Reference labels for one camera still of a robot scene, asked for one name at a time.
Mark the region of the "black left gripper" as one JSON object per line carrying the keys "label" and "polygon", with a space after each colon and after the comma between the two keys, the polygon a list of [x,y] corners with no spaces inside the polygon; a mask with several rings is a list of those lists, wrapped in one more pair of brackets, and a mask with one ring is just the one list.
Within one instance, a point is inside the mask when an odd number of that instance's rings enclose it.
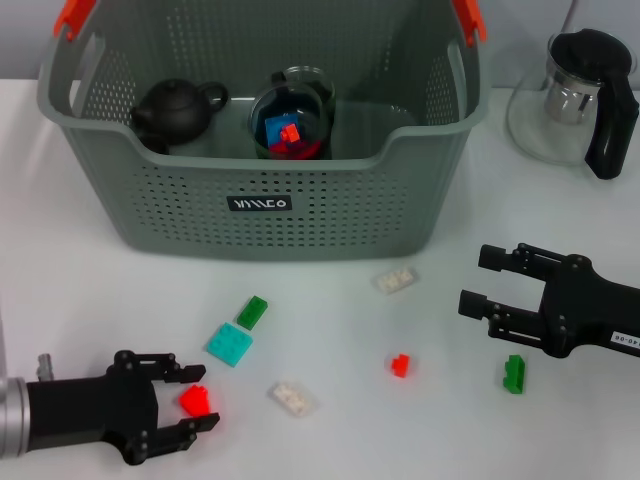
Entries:
{"label": "black left gripper", "polygon": [[26,384],[30,426],[29,451],[104,442],[129,465],[188,450],[197,434],[211,431],[218,413],[180,420],[157,429],[154,381],[194,384],[204,365],[182,367],[174,354],[119,351],[98,377]]}

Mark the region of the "blue square brick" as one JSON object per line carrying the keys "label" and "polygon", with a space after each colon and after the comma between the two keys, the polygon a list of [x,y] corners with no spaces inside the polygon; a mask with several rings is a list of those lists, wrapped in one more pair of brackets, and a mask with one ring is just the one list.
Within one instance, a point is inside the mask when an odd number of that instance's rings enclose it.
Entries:
{"label": "blue square brick", "polygon": [[289,123],[295,123],[300,133],[299,117],[297,114],[285,114],[265,120],[267,147],[281,141],[280,130],[284,125]]}

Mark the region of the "teal square brick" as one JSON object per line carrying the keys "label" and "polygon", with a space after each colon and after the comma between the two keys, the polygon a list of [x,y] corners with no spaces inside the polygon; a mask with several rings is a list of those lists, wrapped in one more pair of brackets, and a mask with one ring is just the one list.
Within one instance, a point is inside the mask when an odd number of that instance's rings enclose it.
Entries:
{"label": "teal square brick", "polygon": [[206,345],[206,352],[236,367],[253,343],[252,337],[230,323],[222,324]]}

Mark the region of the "red slope brick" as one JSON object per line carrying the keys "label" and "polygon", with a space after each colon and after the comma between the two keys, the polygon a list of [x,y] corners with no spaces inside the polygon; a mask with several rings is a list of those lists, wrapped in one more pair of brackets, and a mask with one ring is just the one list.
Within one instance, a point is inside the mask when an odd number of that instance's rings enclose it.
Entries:
{"label": "red slope brick", "polygon": [[204,386],[192,385],[180,395],[178,402],[189,417],[203,417],[212,413],[209,392]]}

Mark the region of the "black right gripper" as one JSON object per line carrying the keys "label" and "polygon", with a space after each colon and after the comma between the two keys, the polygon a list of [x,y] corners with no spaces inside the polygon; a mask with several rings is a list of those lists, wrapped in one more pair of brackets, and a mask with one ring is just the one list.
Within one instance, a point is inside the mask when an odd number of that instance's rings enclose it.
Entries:
{"label": "black right gripper", "polygon": [[566,358],[577,347],[599,346],[640,358],[640,289],[597,274],[590,259],[520,243],[511,252],[483,245],[478,266],[545,282],[539,312],[462,290],[458,313],[488,320],[488,336]]}

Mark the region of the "black clay teapot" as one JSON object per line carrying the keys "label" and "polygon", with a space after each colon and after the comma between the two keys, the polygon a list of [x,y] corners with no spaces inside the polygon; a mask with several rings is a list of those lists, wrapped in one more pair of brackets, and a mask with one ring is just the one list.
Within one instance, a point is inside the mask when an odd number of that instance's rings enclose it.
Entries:
{"label": "black clay teapot", "polygon": [[222,83],[195,85],[184,79],[167,79],[154,85],[131,108],[130,116],[141,143],[167,155],[170,146],[201,136],[228,101],[229,91]]}

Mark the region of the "green stepped brick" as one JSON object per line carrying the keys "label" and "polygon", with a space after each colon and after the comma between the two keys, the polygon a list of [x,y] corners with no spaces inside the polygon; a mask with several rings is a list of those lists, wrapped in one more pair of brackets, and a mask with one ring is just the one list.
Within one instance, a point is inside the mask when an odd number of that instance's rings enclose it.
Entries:
{"label": "green stepped brick", "polygon": [[520,355],[510,355],[504,365],[503,387],[511,394],[524,392],[526,364]]}

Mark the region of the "dark red curved brick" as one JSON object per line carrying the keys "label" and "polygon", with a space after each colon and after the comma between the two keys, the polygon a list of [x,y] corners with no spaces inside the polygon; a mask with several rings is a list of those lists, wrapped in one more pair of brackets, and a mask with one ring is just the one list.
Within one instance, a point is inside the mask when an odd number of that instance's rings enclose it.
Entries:
{"label": "dark red curved brick", "polygon": [[305,141],[286,142],[279,141],[270,145],[267,150],[268,158],[273,160],[309,160],[320,156],[322,143],[309,143]]}

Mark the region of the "white brick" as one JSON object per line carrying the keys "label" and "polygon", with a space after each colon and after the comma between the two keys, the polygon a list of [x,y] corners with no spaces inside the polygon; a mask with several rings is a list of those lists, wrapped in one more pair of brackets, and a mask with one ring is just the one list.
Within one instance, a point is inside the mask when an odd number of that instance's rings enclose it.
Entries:
{"label": "white brick", "polygon": [[379,275],[374,285],[385,295],[390,295],[413,285],[417,279],[415,271],[406,267]]}
{"label": "white brick", "polygon": [[287,412],[304,417],[315,409],[314,399],[296,384],[278,382],[271,389],[272,398]]}

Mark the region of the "grey perforated storage bin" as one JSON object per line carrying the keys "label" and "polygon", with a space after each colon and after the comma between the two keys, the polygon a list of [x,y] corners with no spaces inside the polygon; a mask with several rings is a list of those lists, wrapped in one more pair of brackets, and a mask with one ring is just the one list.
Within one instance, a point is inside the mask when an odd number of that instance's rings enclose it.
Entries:
{"label": "grey perforated storage bin", "polygon": [[[487,110],[485,42],[448,0],[97,0],[64,27],[37,101],[112,224],[148,252],[225,260],[398,257],[428,241]],[[276,71],[322,69],[331,157],[266,160],[248,119]],[[222,83],[226,106],[167,155],[130,110],[167,79]]]}

